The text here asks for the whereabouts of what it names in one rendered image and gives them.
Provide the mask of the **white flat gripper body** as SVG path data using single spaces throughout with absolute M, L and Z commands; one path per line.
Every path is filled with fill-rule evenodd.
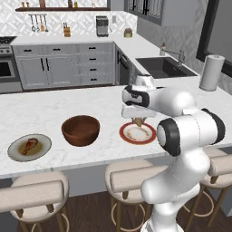
M 140 106 L 123 105 L 121 109 L 121 116 L 125 119 L 128 118 L 154 118 L 157 113 L 153 110 L 143 108 Z

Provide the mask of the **brown wooden bowl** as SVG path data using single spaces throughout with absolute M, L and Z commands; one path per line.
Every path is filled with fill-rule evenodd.
M 66 141 L 77 147 L 84 147 L 94 143 L 99 132 L 99 121 L 88 115 L 71 117 L 62 125 L 62 133 Z

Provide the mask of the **chicken drumstick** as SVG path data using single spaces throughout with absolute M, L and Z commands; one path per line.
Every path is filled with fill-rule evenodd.
M 33 149 L 38 143 L 38 139 L 36 138 L 31 138 L 29 139 L 26 144 L 25 144 L 25 148 L 22 151 L 22 154 L 25 155 L 29 150 Z

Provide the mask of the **red rimmed white plate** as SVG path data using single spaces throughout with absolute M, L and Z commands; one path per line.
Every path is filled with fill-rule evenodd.
M 147 123 L 140 127 L 133 122 L 125 123 L 121 126 L 119 134 L 123 140 L 135 145 L 149 144 L 156 139 L 155 129 Z

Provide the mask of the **dark dishwasher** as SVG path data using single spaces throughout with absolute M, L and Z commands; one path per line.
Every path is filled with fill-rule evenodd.
M 116 83 L 118 85 L 128 85 L 130 80 L 130 62 L 126 55 L 116 49 Z

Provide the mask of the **dark grey sink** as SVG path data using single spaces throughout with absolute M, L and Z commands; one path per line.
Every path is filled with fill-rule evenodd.
M 185 66 L 178 66 L 178 62 L 171 57 L 137 58 L 137 61 L 154 79 L 195 76 Z

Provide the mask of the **beige round bar stool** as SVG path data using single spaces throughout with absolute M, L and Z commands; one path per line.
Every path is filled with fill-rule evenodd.
M 44 232 L 42 223 L 56 217 L 58 232 L 70 232 L 66 209 L 69 182 L 61 171 L 19 177 L 0 188 L 0 213 L 9 211 L 24 232 Z
M 143 180 L 162 172 L 167 165 L 154 166 L 145 159 L 112 163 L 105 170 L 105 186 L 111 195 L 111 221 L 116 232 L 138 232 L 150 216 L 151 205 L 142 206 L 144 199 L 140 193 Z M 135 216 L 141 209 L 142 221 L 135 228 L 121 227 L 121 205 L 134 205 Z
M 212 148 L 205 148 L 205 152 L 210 158 L 210 168 L 208 174 L 200 182 L 200 191 L 196 196 L 192 208 L 188 209 L 187 207 L 184 207 L 184 209 L 186 209 L 189 213 L 188 220 L 184 228 L 185 232 L 189 231 L 193 217 L 209 217 L 208 227 L 210 227 L 228 192 L 228 189 L 232 186 L 232 154 L 226 154 L 220 149 Z M 216 203 L 213 202 L 212 198 L 209 198 L 211 201 L 211 210 L 205 215 L 199 215 L 196 213 L 196 210 L 202 195 L 205 194 L 206 188 L 220 189 L 221 192 Z

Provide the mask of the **silver tap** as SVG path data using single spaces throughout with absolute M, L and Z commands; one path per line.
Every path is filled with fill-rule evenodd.
M 178 56 L 178 67 L 181 67 L 185 62 L 185 54 L 183 50 L 179 50 L 178 52 L 170 51 L 172 54 L 176 54 Z

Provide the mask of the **white paper towel roll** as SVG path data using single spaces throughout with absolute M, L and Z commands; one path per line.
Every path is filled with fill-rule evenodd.
M 217 89 L 224 61 L 225 57 L 218 54 L 210 54 L 206 57 L 199 82 L 201 90 L 213 92 Z

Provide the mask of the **grey cupboard run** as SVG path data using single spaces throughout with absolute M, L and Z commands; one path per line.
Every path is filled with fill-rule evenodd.
M 25 90 L 111 84 L 112 43 L 14 45 Z

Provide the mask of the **silver coffee machine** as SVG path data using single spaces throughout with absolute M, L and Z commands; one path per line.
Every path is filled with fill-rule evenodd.
M 98 37 L 107 37 L 109 26 L 109 19 L 106 15 L 96 16 L 96 34 Z

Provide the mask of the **grey plate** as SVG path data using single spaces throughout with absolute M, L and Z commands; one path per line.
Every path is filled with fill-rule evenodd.
M 36 145 L 24 151 L 28 147 L 29 140 L 37 140 Z M 27 162 L 36 160 L 45 155 L 52 147 L 52 141 L 43 134 L 28 134 L 15 140 L 8 148 L 8 156 L 15 161 Z

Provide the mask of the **black framed window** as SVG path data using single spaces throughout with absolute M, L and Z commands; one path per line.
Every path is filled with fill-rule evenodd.
M 196 58 L 199 59 L 201 62 L 204 62 L 206 57 L 210 55 L 208 51 L 208 45 L 210 36 L 212 34 L 213 26 L 215 23 L 218 5 L 220 0 L 208 0 L 208 7 L 205 15 L 205 20 L 203 23 L 201 36 L 198 43 L 198 51 Z M 229 60 L 225 60 L 222 73 L 226 74 L 230 78 L 232 78 L 232 62 Z

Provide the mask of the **wooden knife block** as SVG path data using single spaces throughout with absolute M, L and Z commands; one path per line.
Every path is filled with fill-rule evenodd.
M 67 23 L 63 23 L 63 33 L 64 33 L 64 37 L 71 37 L 71 29 L 67 25 Z

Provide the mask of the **hanging metal ladle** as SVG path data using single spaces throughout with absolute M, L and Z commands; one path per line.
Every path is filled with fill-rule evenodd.
M 32 23 L 32 31 L 35 32 L 35 26 L 34 26 L 34 20 L 33 20 L 33 16 L 30 14 L 31 17 L 31 23 Z

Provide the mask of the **steel oven with hob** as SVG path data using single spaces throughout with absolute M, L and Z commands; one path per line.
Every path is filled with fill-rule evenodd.
M 0 93 L 23 90 L 11 46 L 14 39 L 15 36 L 0 36 Z

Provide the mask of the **grey glass wall cupboard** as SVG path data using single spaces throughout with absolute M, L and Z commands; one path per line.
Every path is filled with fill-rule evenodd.
M 124 10 L 160 26 L 193 25 L 198 0 L 124 0 Z

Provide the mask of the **dark wooden wall shelf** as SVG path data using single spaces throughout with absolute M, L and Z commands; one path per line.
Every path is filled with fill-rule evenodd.
M 61 12 L 61 11 L 110 11 L 109 7 L 19 7 L 16 8 L 16 12 Z

